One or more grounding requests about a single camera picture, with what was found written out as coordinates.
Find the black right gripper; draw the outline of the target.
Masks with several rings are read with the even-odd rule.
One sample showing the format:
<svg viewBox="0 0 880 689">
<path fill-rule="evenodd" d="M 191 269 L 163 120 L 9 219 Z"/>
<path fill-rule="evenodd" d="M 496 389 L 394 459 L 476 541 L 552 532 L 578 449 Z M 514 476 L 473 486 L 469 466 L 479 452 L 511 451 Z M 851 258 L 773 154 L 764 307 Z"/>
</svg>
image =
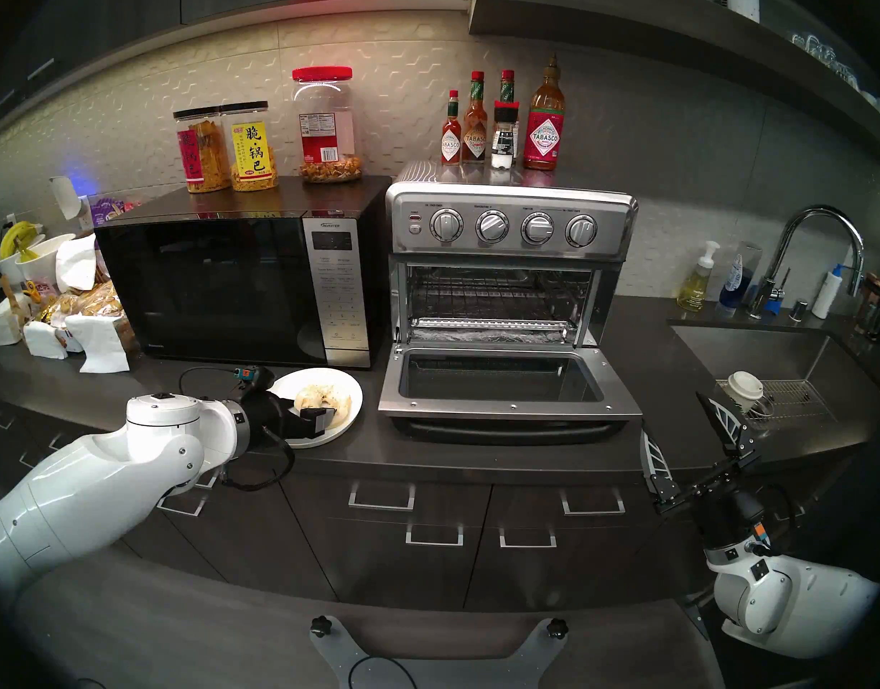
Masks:
<svg viewBox="0 0 880 689">
<path fill-rule="evenodd" d="M 694 483 L 681 486 L 669 469 L 665 456 L 648 427 L 641 427 L 639 456 L 642 476 L 658 515 L 688 514 L 710 550 L 727 548 L 755 535 L 764 508 L 752 492 L 740 487 L 740 476 L 760 458 L 757 435 L 750 425 L 730 409 L 696 392 L 708 422 L 727 458 L 717 462 Z"/>
</svg>

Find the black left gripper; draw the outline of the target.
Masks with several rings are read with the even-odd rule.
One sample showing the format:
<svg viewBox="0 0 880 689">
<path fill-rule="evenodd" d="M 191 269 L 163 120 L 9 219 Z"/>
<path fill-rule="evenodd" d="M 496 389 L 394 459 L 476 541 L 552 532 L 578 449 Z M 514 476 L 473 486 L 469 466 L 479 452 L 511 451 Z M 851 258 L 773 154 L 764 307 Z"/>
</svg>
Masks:
<svg viewBox="0 0 880 689">
<path fill-rule="evenodd" d="M 300 410 L 300 415 L 289 410 Z M 272 448 L 286 456 L 295 456 L 288 443 L 290 439 L 330 441 L 340 435 L 337 427 L 330 427 L 338 412 L 336 408 L 301 409 L 294 399 L 276 396 L 267 390 L 246 390 L 244 412 L 250 433 L 246 453 Z"/>
</svg>

